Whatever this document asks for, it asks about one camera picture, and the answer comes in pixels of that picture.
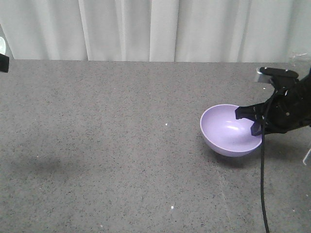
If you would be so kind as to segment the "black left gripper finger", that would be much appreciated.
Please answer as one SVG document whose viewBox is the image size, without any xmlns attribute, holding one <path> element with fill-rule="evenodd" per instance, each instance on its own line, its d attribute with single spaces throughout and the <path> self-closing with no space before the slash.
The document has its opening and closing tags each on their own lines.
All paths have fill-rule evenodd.
<svg viewBox="0 0 311 233">
<path fill-rule="evenodd" d="M 0 71 L 8 72 L 8 70 L 9 70 L 9 57 L 4 54 L 0 54 Z"/>
</svg>

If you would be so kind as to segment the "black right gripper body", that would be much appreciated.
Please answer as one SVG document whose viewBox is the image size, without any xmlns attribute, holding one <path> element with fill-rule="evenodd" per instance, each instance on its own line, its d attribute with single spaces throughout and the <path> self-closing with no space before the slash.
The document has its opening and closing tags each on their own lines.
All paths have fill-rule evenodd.
<svg viewBox="0 0 311 233">
<path fill-rule="evenodd" d="M 311 124 L 311 75 L 301 80 L 273 77 L 272 96 L 265 102 L 263 133 L 286 133 Z"/>
</svg>

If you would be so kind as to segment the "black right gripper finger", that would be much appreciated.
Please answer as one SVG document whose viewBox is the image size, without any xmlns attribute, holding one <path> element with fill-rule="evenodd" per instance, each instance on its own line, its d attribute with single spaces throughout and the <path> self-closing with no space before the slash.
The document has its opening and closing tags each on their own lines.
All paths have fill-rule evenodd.
<svg viewBox="0 0 311 233">
<path fill-rule="evenodd" d="M 259 136 L 262 135 L 262 124 L 259 122 L 254 122 L 251 126 L 251 135 L 252 136 Z"/>
<path fill-rule="evenodd" d="M 240 106 L 235 110 L 236 119 L 246 118 L 251 121 L 262 121 L 266 110 L 265 103 L 254 104 L 250 106 Z"/>
</svg>

